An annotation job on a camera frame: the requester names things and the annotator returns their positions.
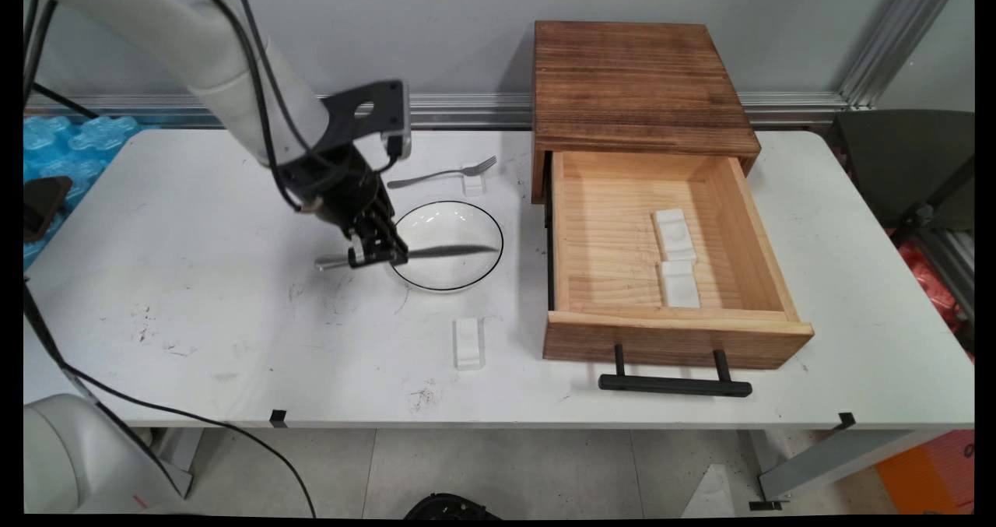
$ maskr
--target wood grain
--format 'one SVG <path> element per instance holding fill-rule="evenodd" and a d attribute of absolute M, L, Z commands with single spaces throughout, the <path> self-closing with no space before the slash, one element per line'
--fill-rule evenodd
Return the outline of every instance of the wood grain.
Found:
<path fill-rule="evenodd" d="M 776 370 L 812 337 L 808 322 L 640 320 L 550 311 L 543 356 L 550 360 L 613 361 L 622 345 L 630 364 L 713 365 L 725 350 L 730 367 Z"/>
<path fill-rule="evenodd" d="M 748 311 L 742 308 L 696 307 L 630 307 L 618 304 L 571 304 L 572 311 L 581 314 L 604 314 L 624 318 L 716 318 L 716 320 L 789 321 L 782 311 Z"/>
<path fill-rule="evenodd" d="M 533 194 L 545 151 L 760 152 L 705 26 L 537 21 Z"/>
<path fill-rule="evenodd" d="M 555 307 L 544 357 L 769 370 L 812 336 L 799 322 L 738 162 L 554 152 Z M 682 208 L 701 308 L 665 307 L 654 212 Z"/>
<path fill-rule="evenodd" d="M 740 166 L 729 158 L 720 162 L 709 174 L 708 183 L 719 207 L 723 241 L 736 246 L 727 253 L 744 308 L 785 311 L 790 321 L 799 321 Z"/>
<path fill-rule="evenodd" d="M 551 167 L 551 178 L 550 187 L 552 188 L 552 200 L 554 200 L 554 209 L 565 202 L 565 194 L 563 194 L 563 156 L 555 156 L 550 161 Z M 566 233 L 566 220 L 554 218 L 554 244 L 552 244 L 552 249 L 554 250 L 554 268 L 559 268 L 561 265 L 565 265 L 566 261 L 570 260 L 570 242 L 568 241 L 568 234 Z M 554 304 L 555 307 L 568 307 L 570 306 L 570 275 L 568 272 L 554 272 Z"/>
<path fill-rule="evenodd" d="M 558 310 L 576 311 L 575 304 L 662 307 L 654 211 L 666 208 L 686 213 L 702 307 L 747 308 L 705 181 L 719 158 L 575 151 L 552 158 L 554 275 L 558 285 L 568 283 L 558 286 Z"/>

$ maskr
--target drawer handle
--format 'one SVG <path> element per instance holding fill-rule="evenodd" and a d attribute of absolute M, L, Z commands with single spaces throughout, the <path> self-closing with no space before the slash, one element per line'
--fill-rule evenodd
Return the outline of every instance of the drawer handle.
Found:
<path fill-rule="evenodd" d="M 748 382 L 732 381 L 730 367 L 723 350 L 712 350 L 716 360 L 718 381 L 685 378 L 642 378 L 626 375 L 623 370 L 623 345 L 615 345 L 615 375 L 602 374 L 598 388 L 604 390 L 638 390 L 638 392 L 666 392 L 670 395 L 747 396 L 753 392 Z"/>

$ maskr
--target black cable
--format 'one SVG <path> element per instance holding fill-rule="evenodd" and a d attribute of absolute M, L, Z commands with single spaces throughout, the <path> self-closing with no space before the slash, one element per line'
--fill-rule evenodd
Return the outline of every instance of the black cable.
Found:
<path fill-rule="evenodd" d="M 24 283 L 24 314 L 25 317 L 28 318 L 28 322 L 31 324 L 32 328 L 34 328 L 35 335 L 38 336 L 38 339 L 42 343 L 42 347 L 45 347 L 46 352 L 49 353 L 49 356 L 52 357 L 52 360 L 54 360 L 54 362 L 57 365 L 59 365 L 59 367 L 62 370 L 68 371 L 70 372 L 70 374 L 74 374 L 77 378 L 84 379 L 84 381 L 89 382 L 89 384 L 96 386 L 96 388 L 99 388 L 104 392 L 117 396 L 119 399 L 128 400 L 128 402 L 131 402 L 132 404 L 138 404 L 138 406 L 144 406 L 147 409 L 161 410 L 164 413 L 172 413 L 172 414 L 178 414 L 178 416 L 186 416 L 188 418 L 193 418 L 193 420 L 200 420 L 202 422 L 211 425 L 216 425 L 217 427 L 224 427 L 230 429 L 231 431 L 237 431 L 239 432 L 239 434 L 245 435 L 249 439 L 252 439 L 252 441 L 259 443 L 260 446 L 263 446 L 263 449 L 266 449 L 271 453 L 273 453 L 274 455 L 276 455 L 278 459 L 284 462 L 287 468 L 291 469 L 291 473 L 294 474 L 294 478 L 298 480 L 298 484 L 301 485 L 301 490 L 305 493 L 305 499 L 308 500 L 308 508 L 310 509 L 310 515 L 312 515 L 312 518 L 317 517 L 316 513 L 314 513 L 314 505 L 312 503 L 312 499 L 310 499 L 310 493 L 308 492 L 308 487 L 305 486 L 305 482 L 301 479 L 301 475 L 298 474 L 298 470 L 296 470 L 296 468 L 292 466 L 291 462 L 289 462 L 286 457 L 280 454 L 280 452 L 277 452 L 276 449 L 270 448 L 270 446 L 267 445 L 266 442 L 263 442 L 262 439 L 256 437 L 253 434 L 249 434 L 248 431 L 245 431 L 242 428 L 236 427 L 236 425 L 232 425 L 227 422 L 210 420 L 210 418 L 197 416 L 197 414 L 188 413 L 188 411 L 171 409 L 168 406 L 161 406 L 160 404 L 145 402 L 145 400 L 136 399 L 134 396 L 125 395 L 123 392 L 120 392 L 120 390 L 109 388 L 109 386 L 102 384 L 102 382 L 97 381 L 95 378 L 91 378 L 88 374 L 85 374 L 85 372 L 77 370 L 77 368 L 68 364 L 67 361 L 65 361 L 65 358 L 61 356 L 61 353 L 59 352 L 59 347 L 57 347 L 56 343 L 54 343 L 52 332 L 49 331 L 49 328 L 45 324 L 45 320 L 42 318 L 42 314 L 38 310 L 38 306 L 35 304 L 34 297 L 32 297 L 31 290 L 28 290 L 28 282 Z M 107 409 L 106 406 L 97 403 L 97 407 L 100 407 L 100 409 L 102 409 L 111 418 L 111 420 L 114 421 L 114 423 L 116 423 L 119 427 L 124 429 L 125 432 L 131 432 L 131 435 L 135 436 L 135 432 L 132 432 L 131 428 L 128 428 L 128 425 L 125 424 L 125 422 L 122 422 L 120 418 L 114 416 L 114 413 L 112 413 L 109 409 Z M 143 448 L 146 448 L 145 443 L 142 443 L 142 441 L 139 441 L 139 445 L 141 445 Z M 163 470 L 163 474 L 166 474 L 167 478 L 170 478 L 170 475 L 167 474 L 167 471 L 165 471 L 165 469 L 163 468 L 163 464 L 160 463 L 159 459 L 153 456 L 153 460 L 156 461 L 157 464 L 159 464 L 160 468 Z"/>
<path fill-rule="evenodd" d="M 377 171 L 374 171 L 373 173 L 376 174 L 376 175 L 380 175 L 380 173 L 384 173 L 385 171 L 387 171 L 387 169 L 391 169 L 392 167 L 394 167 L 396 161 L 398 161 L 398 158 L 392 157 L 391 159 L 389 159 L 387 165 L 384 165 L 384 167 L 382 167 L 380 169 L 377 169 Z"/>
<path fill-rule="evenodd" d="M 270 87 L 273 90 L 273 97 L 277 99 L 277 105 L 280 106 L 280 112 L 284 115 L 284 120 L 287 121 L 287 127 L 291 129 L 291 133 L 294 134 L 294 138 L 298 141 L 298 144 L 305 150 L 305 155 L 310 158 L 320 162 L 326 167 L 335 167 L 335 165 L 330 162 L 321 159 L 318 155 L 313 154 L 312 148 L 308 145 L 308 142 L 303 139 L 301 132 L 298 130 L 298 125 L 294 123 L 291 118 L 291 113 L 287 110 L 287 104 L 284 102 L 284 94 L 280 92 L 280 86 L 277 85 L 277 78 L 273 76 L 273 69 L 270 66 L 270 58 L 267 58 L 266 48 L 263 46 L 263 40 L 259 35 L 259 28 L 256 27 L 256 17 L 252 14 L 252 8 L 249 6 L 249 0 L 239 0 L 242 2 L 242 9 L 246 13 L 246 23 L 249 24 L 249 33 L 252 33 L 253 41 L 256 42 L 256 51 L 259 52 L 259 59 L 263 61 L 263 69 L 266 72 L 266 76 L 270 79 Z"/>
<path fill-rule="evenodd" d="M 96 118 L 97 116 L 99 116 L 96 114 L 96 112 L 93 112 L 89 108 L 86 108 L 81 104 L 78 104 L 78 102 L 75 102 L 74 100 L 67 97 L 62 97 L 59 93 L 56 93 L 53 90 L 49 90 L 49 88 L 47 88 L 45 85 L 42 85 L 40 83 L 32 83 L 31 88 L 32 90 L 38 91 L 40 94 L 45 95 L 47 98 L 50 98 L 53 101 L 58 102 L 58 104 L 67 106 L 68 108 L 71 108 L 79 112 L 79 114 L 86 116 L 86 118 Z"/>
<path fill-rule="evenodd" d="M 42 343 L 42 347 L 45 349 L 45 352 L 49 353 L 49 357 L 52 357 L 52 360 L 54 360 L 60 370 L 67 371 L 68 365 L 65 363 L 61 353 L 59 353 L 59 347 L 56 346 L 52 332 L 49 331 L 49 326 L 45 324 L 45 320 L 42 318 L 42 313 L 38 310 L 38 304 L 35 304 L 35 297 L 32 296 L 31 290 L 28 290 L 27 279 L 25 279 L 24 282 L 24 315 L 28 318 L 28 322 L 31 325 L 31 328 L 34 329 L 35 335 L 38 336 L 39 342 Z M 86 386 L 79 386 L 81 386 L 82 390 L 84 390 L 87 395 L 93 397 L 93 393 L 90 393 L 89 390 L 86 389 Z M 121 421 L 121 418 L 118 418 L 117 414 L 112 413 L 110 409 L 104 406 L 102 402 L 99 402 L 99 400 L 96 400 L 96 407 L 102 411 L 104 416 L 110 418 L 111 422 L 117 424 L 117 427 L 121 428 L 124 435 L 127 436 L 128 439 L 131 439 L 131 441 L 134 441 L 135 444 L 138 445 L 139 449 L 142 449 L 142 452 L 146 454 L 146 457 L 149 457 L 149 459 L 152 459 L 153 463 L 156 463 L 156 466 L 160 468 L 163 476 L 170 481 L 170 485 L 177 491 L 177 495 L 181 496 L 181 498 L 184 497 L 179 488 L 177 488 L 174 478 L 167 473 L 167 468 L 163 467 L 163 463 L 160 461 L 159 457 L 156 457 L 156 454 L 153 454 L 153 450 L 149 449 L 149 446 L 147 446 L 142 439 L 139 439 L 139 436 L 136 435 L 124 421 Z"/>
<path fill-rule="evenodd" d="M 32 37 L 31 53 L 28 54 L 24 70 L 24 81 L 22 91 L 24 91 L 24 106 L 21 110 L 28 108 L 28 97 L 31 97 L 31 84 L 35 83 L 35 75 L 38 74 L 38 62 L 42 59 L 42 47 L 45 46 L 45 34 L 49 31 L 49 23 L 52 23 L 52 13 L 56 10 L 58 2 L 49 0 L 45 2 L 45 9 L 42 9 L 42 16 L 38 19 L 38 30 L 35 37 Z"/>
<path fill-rule="evenodd" d="M 232 424 L 230 424 L 228 422 L 222 422 L 222 421 L 218 421 L 218 420 L 210 420 L 210 418 L 205 418 L 203 416 L 197 416 L 197 414 L 188 413 L 188 411 L 171 409 L 168 406 L 161 406 L 160 404 L 153 404 L 151 402 L 145 402 L 145 400 L 136 399 L 134 396 L 125 395 L 123 392 L 120 392 L 120 390 L 114 390 L 112 388 L 109 388 L 109 386 L 102 384 L 102 382 L 97 381 L 95 378 L 91 378 L 88 374 L 84 374 L 84 372 L 77 370 L 77 368 L 72 367 L 72 365 L 70 365 L 70 364 L 65 364 L 65 369 L 67 371 L 72 372 L 72 374 L 77 375 L 78 378 L 85 379 L 86 382 L 89 382 L 89 384 L 91 384 L 93 386 L 96 386 L 96 388 L 98 388 L 100 390 L 103 390 L 104 392 L 109 392 L 111 395 L 117 396 L 118 399 L 128 400 L 128 402 L 131 402 L 132 404 L 138 404 L 138 406 L 144 406 L 147 409 L 161 410 L 164 413 L 179 414 L 179 416 L 186 416 L 188 418 L 193 418 L 193 420 L 200 420 L 202 422 L 205 422 L 205 423 L 208 423 L 208 424 L 211 424 L 211 425 L 216 425 L 217 427 L 228 428 L 231 431 L 237 431 L 237 432 L 239 432 L 239 434 L 242 434 L 242 435 L 248 437 L 249 439 L 252 439 L 252 441 L 255 441 L 256 443 L 259 443 L 260 445 L 263 446 L 263 449 L 266 449 L 267 451 L 269 451 L 269 452 L 273 453 L 274 455 L 276 455 L 278 459 L 280 459 L 281 461 L 284 462 L 284 464 L 285 464 L 285 466 L 287 466 L 287 468 L 291 469 L 291 473 L 294 473 L 294 478 L 296 478 L 296 480 L 298 480 L 298 484 L 301 485 L 301 490 L 305 493 L 305 499 L 308 500 L 308 509 L 310 509 L 310 513 L 312 514 L 312 518 L 313 519 L 317 519 L 317 516 L 314 513 L 314 505 L 312 504 L 312 501 L 310 501 L 310 493 L 308 492 L 308 488 L 306 488 L 306 486 L 305 486 L 305 481 L 303 481 L 301 479 L 301 475 L 298 474 L 298 470 L 296 470 L 296 468 L 294 468 L 294 466 L 292 466 L 291 461 L 288 461 L 287 457 L 281 455 L 280 452 L 278 452 L 276 449 L 270 448 L 270 446 L 267 445 L 266 442 L 264 442 L 262 439 L 256 437 L 253 434 L 249 434 L 248 431 L 245 431 L 242 428 L 236 427 L 236 425 L 232 425 Z"/>
<path fill-rule="evenodd" d="M 38 13 L 38 0 L 28 2 L 28 21 L 24 26 L 24 51 L 21 53 L 21 69 L 28 59 L 28 44 L 31 44 L 31 33 L 35 31 L 35 14 Z"/>
<path fill-rule="evenodd" d="M 231 23 L 232 30 L 235 31 L 235 37 L 238 37 L 239 45 L 242 46 L 242 52 L 246 56 L 246 63 L 249 64 L 249 76 L 252 77 L 253 90 L 256 91 L 256 108 L 259 110 L 259 120 L 260 126 L 263 130 L 263 142 L 266 146 L 266 159 L 270 164 L 270 172 L 273 174 L 273 182 L 277 185 L 277 190 L 280 195 L 284 197 L 289 207 L 291 207 L 295 212 L 301 211 L 301 206 L 296 204 L 289 194 L 287 193 L 287 188 L 284 187 L 284 180 L 280 178 L 280 171 L 277 169 L 277 155 L 274 154 L 273 150 L 273 136 L 270 134 L 270 117 L 266 112 L 266 97 L 263 95 L 263 81 L 259 76 L 259 67 L 256 66 L 256 57 L 253 55 L 252 46 L 249 45 L 249 38 L 246 37 L 246 31 L 242 28 L 242 23 L 239 23 L 238 17 L 235 13 L 228 8 L 228 5 L 222 0 L 210 0 L 221 10 L 224 14 L 225 19 L 228 19 L 228 23 Z"/>

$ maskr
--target knife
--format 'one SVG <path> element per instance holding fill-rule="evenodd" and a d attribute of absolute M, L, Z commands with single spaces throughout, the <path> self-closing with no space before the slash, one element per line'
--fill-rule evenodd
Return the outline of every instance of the knife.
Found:
<path fill-rule="evenodd" d="M 488 247 L 486 244 L 445 244 L 440 247 L 409 251 L 409 258 L 459 257 L 477 253 L 495 253 L 495 251 L 498 249 Z M 348 257 L 319 257 L 314 259 L 314 267 L 317 269 L 339 268 L 344 267 L 344 265 L 349 265 Z"/>

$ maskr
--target white table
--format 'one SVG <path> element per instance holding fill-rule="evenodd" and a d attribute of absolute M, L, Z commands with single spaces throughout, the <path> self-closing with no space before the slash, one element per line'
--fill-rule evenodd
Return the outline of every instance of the white table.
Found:
<path fill-rule="evenodd" d="M 29 269 L 29 286 L 76 367 L 249 427 L 270 425 L 274 409 L 288 427 L 830 429 L 840 413 L 856 418 L 849 432 L 974 427 L 973 365 L 825 143 L 807 132 L 758 138 L 748 181 L 815 336 L 778 371 L 733 370 L 753 385 L 747 399 L 604 392 L 595 382 L 612 364 L 542 360 L 547 257 L 527 132 L 414 132 L 412 157 L 388 174 L 498 157 L 483 196 L 464 197 L 458 177 L 391 191 L 399 214 L 461 199 L 501 225 L 501 262 L 464 293 L 409 289 L 387 265 L 314 271 L 314 258 L 348 243 L 292 214 L 222 130 L 132 138 Z M 374 144 L 360 148 L 378 166 Z M 484 318 L 482 371 L 453 367 L 461 317 Z M 698 367 L 630 372 L 715 378 Z M 25 321 L 25 403 L 55 392 L 75 390 Z M 104 399 L 130 424 L 194 425 Z"/>

